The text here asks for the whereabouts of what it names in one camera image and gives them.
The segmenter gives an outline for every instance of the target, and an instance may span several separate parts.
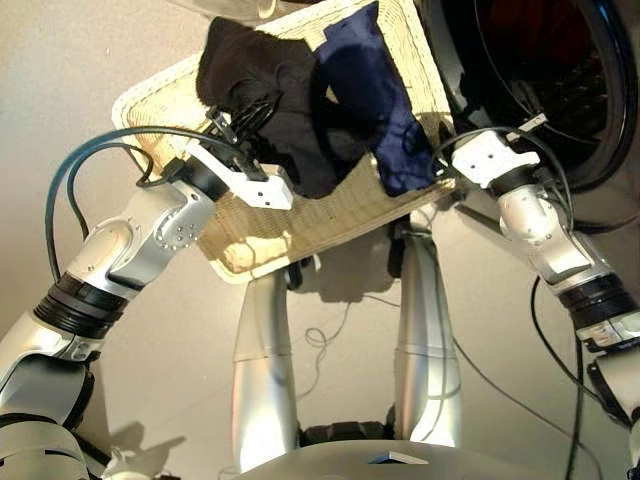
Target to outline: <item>washing machine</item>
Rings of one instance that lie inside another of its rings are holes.
[[[521,125],[563,162],[573,193],[640,162],[637,0],[422,0],[458,131]]]

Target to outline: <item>wire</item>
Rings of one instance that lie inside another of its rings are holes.
[[[569,380],[571,380],[576,387],[580,388],[585,394],[587,394],[592,400],[600,403],[600,399],[598,398],[598,395],[596,395],[592,390],[590,390],[589,388],[584,386],[580,382],[580,380],[578,380],[575,377],[575,375],[573,375],[573,373],[571,373],[571,371],[569,371],[569,369],[567,368],[565,363],[558,356],[556,351],[553,349],[553,347],[551,346],[551,344],[547,340],[547,337],[545,336],[544,332],[540,328],[540,323],[538,322],[538,315],[536,313],[536,293],[538,291],[538,286],[539,285],[540,285],[540,277],[536,277],[536,279],[533,282],[533,286],[531,287],[531,296],[530,296],[530,299],[529,299],[529,308],[530,308],[530,312],[531,312],[531,320],[533,322],[533,326],[536,329],[536,332],[538,333],[538,337],[540,337],[540,340],[542,341],[542,343],[544,344],[545,348],[549,352],[549,355],[551,355],[551,357],[555,360],[555,362],[558,364],[558,366],[560,367],[562,372],[567,376],[567,378]]]
[[[538,412],[533,410],[531,407],[525,405],[523,402],[521,402],[517,398],[513,397],[512,395],[510,395],[509,393],[504,391],[502,388],[500,388],[496,383],[494,383],[493,380],[491,380],[487,375],[485,375],[482,372],[482,370],[480,370],[480,368],[473,362],[471,357],[469,357],[469,355],[467,355],[467,353],[464,351],[464,349],[458,343],[458,340],[456,340],[455,338],[453,339],[453,344],[456,346],[456,348],[458,349],[460,354],[467,361],[469,366],[480,376],[480,378],[482,378],[485,382],[487,382],[489,384],[489,386],[491,386],[500,395],[502,395],[506,399],[510,400],[511,402],[515,403],[520,408],[525,410],[527,413],[529,413],[530,415],[534,416],[535,418],[537,418],[539,421],[541,421],[542,423],[544,423],[548,427],[551,427],[552,429],[554,429],[556,432],[564,435],[567,438],[573,439],[573,435],[571,433],[569,433],[568,431],[566,431],[564,428],[556,425],[551,420],[548,420],[547,418],[543,417]],[[591,459],[591,461],[593,462],[593,465],[595,466],[596,472],[597,472],[597,475],[598,475],[598,480],[603,480],[604,477],[603,477],[603,474],[602,474],[602,467],[600,466],[600,462],[598,461],[598,458],[582,442],[578,441],[577,445],[578,445],[578,448],[580,448]]]
[[[89,227],[87,226],[87,221],[84,218],[84,215],[82,214],[82,211],[80,210],[80,207],[78,206],[78,201],[76,199],[76,195],[75,195],[75,181],[76,181],[76,176],[78,175],[78,170],[80,169],[80,167],[82,166],[82,164],[87,161],[89,159],[90,156],[92,156],[93,154],[96,154],[102,150],[106,150],[108,148],[124,148],[127,151],[136,151],[138,153],[140,153],[141,155],[143,155],[146,159],[147,159],[147,166],[144,170],[142,170],[142,168],[138,165],[138,162],[136,161],[135,164],[138,166],[138,168],[142,171],[142,177],[140,177],[140,179],[136,182],[136,186],[140,187],[140,186],[144,186],[144,182],[146,182],[149,179],[149,176],[151,175],[151,172],[153,171],[153,158],[151,157],[151,155],[139,148],[136,147],[134,145],[129,145],[127,143],[103,143],[102,145],[98,145],[95,149],[93,149],[91,151],[91,154],[89,155],[83,155],[82,157],[80,157],[76,163],[73,165],[73,167],[71,167],[71,170],[69,171],[69,176],[67,178],[67,197],[69,199],[69,204],[71,205],[71,210],[73,210],[74,215],[76,216],[76,218],[78,219],[78,223],[80,224],[80,229],[82,230],[82,238],[83,240],[86,240],[86,238],[89,236]]]
[[[365,293],[362,296],[364,298],[368,298],[370,300],[375,300],[376,302],[384,303],[385,305],[389,305],[390,307],[395,307],[395,308],[400,308],[401,307],[401,305],[399,303],[393,303],[393,302],[390,302],[389,300],[385,300],[384,298],[380,298],[380,297],[375,297],[373,295],[369,295],[368,293]]]
[[[56,254],[53,217],[55,214],[55,202],[58,195],[58,189],[60,188],[60,184],[62,183],[64,176],[67,174],[69,169],[73,167],[73,165],[76,163],[76,161],[78,161],[79,158],[82,158],[84,155],[90,156],[91,154],[88,152],[93,151],[99,145],[118,138],[150,133],[193,138],[209,145],[227,150],[233,155],[242,155],[242,153],[238,149],[220,139],[205,135],[200,132],[194,132],[193,130],[167,126],[142,126],[123,128],[121,130],[112,130],[110,132],[103,133],[102,135],[98,135],[97,137],[94,137],[77,147],[62,161],[62,163],[56,170],[53,179],[51,180],[51,184],[49,185],[49,190],[47,192],[47,202],[44,217],[45,241],[47,244],[47,254],[49,256],[49,267],[51,268],[51,274],[53,275],[55,281],[60,280],[60,268],[58,266],[58,257]]]
[[[335,331],[335,333],[330,337],[327,337],[327,335],[318,327],[310,327],[305,330],[304,339],[307,342],[307,344],[309,344],[309,346],[311,346],[312,348],[319,349],[320,351],[318,352],[318,355],[316,355],[316,360],[315,360],[316,376],[313,380],[313,383],[304,392],[302,392],[299,395],[296,395],[297,400],[302,400],[303,398],[308,397],[311,394],[311,392],[313,392],[313,390],[316,388],[316,385],[318,385],[318,382],[320,381],[320,363],[322,362],[324,357],[327,355],[327,349],[329,348],[329,345],[331,345],[331,343],[336,338],[338,338],[338,335],[340,335],[340,333],[342,332],[342,329],[347,323],[347,317],[349,316],[350,308],[351,308],[351,302],[347,303],[347,308],[344,309],[344,315],[342,316],[342,322],[340,323],[340,326]]]
[[[576,348],[576,373],[578,381],[584,384],[584,363],[582,358],[582,342],[575,337]],[[584,392],[578,388],[576,392],[576,411],[573,420],[573,436],[571,438],[571,448],[569,449],[569,458],[567,460],[567,470],[565,472],[565,480],[571,480],[573,469],[578,454],[578,443],[580,443],[580,432],[582,430],[582,416],[584,414]]]
[[[640,223],[640,215],[634,215],[617,223],[598,223],[588,220],[576,220],[575,229],[588,235],[603,235],[606,233],[616,232]]]
[[[440,162],[442,162],[444,165],[449,166],[447,161],[444,160],[443,158],[444,150],[453,146],[455,143],[459,142],[460,140],[464,140],[484,132],[515,133],[520,137],[524,138],[525,140],[527,140],[528,142],[532,143],[536,147],[538,147],[547,156],[547,159],[553,164],[554,169],[556,170],[558,176],[560,177],[560,183],[565,192],[565,198],[567,202],[569,229],[573,230],[573,221],[574,221],[573,199],[571,198],[571,190],[569,188],[569,181],[567,180],[566,172],[564,171],[564,167],[562,166],[562,163],[560,163],[560,160],[558,160],[558,157],[556,156],[553,149],[549,145],[547,145],[545,142],[540,140],[538,137],[536,137],[535,135],[532,135],[529,132],[524,132],[515,127],[495,126],[495,127],[478,128],[475,130],[470,130],[468,132],[463,132],[459,135],[455,135],[445,140],[440,145],[434,148],[433,157],[436,160],[439,160]]]

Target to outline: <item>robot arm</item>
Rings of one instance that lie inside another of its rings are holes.
[[[291,207],[282,178],[243,180],[204,148],[191,150],[194,157],[168,169],[166,183],[141,188],[92,231],[62,278],[0,343],[0,480],[88,480],[69,430],[93,390],[89,365],[127,304],[198,239],[228,187],[244,199],[264,186],[259,197],[267,203],[259,206]]]
[[[497,198],[503,234],[569,310],[578,338],[598,354],[588,374],[604,409],[632,428],[640,458],[640,308],[589,239],[533,176],[537,154],[517,154],[494,132],[456,149],[453,166]]]

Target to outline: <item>laundry basket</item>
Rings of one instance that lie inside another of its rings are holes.
[[[269,34],[304,39],[312,50],[325,41],[327,26],[372,3],[371,0],[327,0],[259,27]],[[429,51],[412,0],[380,0],[378,25],[406,86],[413,113],[432,142],[442,124],[451,127],[444,88]],[[175,125],[200,129],[206,107],[196,96],[200,54],[158,73],[124,93],[113,107],[113,122]],[[140,135],[135,142],[166,164],[184,157],[185,140]],[[377,177],[375,159],[365,156],[335,189],[322,199],[296,196],[290,211],[250,208],[228,193],[198,245],[224,280],[247,282],[321,250],[356,238],[436,201],[453,188],[451,180],[429,189],[388,197]]]

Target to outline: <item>floor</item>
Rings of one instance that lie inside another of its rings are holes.
[[[0,334],[50,284],[42,234],[46,189],[73,147],[111,128],[114,100],[131,85],[199,50],[208,22],[160,0],[0,0]],[[90,223],[118,212],[134,190],[124,155],[104,155],[79,179]],[[638,200],[638,172],[625,172],[602,197],[578,199],[578,212],[624,218]],[[56,218],[62,263],[81,245],[66,206]],[[455,334],[500,386],[569,429],[574,388],[540,345],[529,319],[533,274],[504,241],[454,212],[434,221]],[[598,239],[638,292],[640,235],[629,229]],[[386,276],[386,237],[374,232],[321,255],[302,293],[289,297],[298,391],[314,378],[317,353],[304,331],[342,333],[321,364],[317,387],[300,401],[302,425],[384,418],[392,403],[393,350],[400,285]],[[244,288],[222,282],[197,249],[176,259],[130,306],[96,365],[99,378],[81,433],[118,447],[140,468],[185,479],[214,478],[231,463],[231,352]],[[570,320],[545,289],[539,315],[563,358]],[[463,447],[558,477],[569,442],[500,397],[468,366],[463,375]],[[626,434],[587,401],[583,442],[607,479],[624,478]],[[595,478],[580,456],[576,478]]]

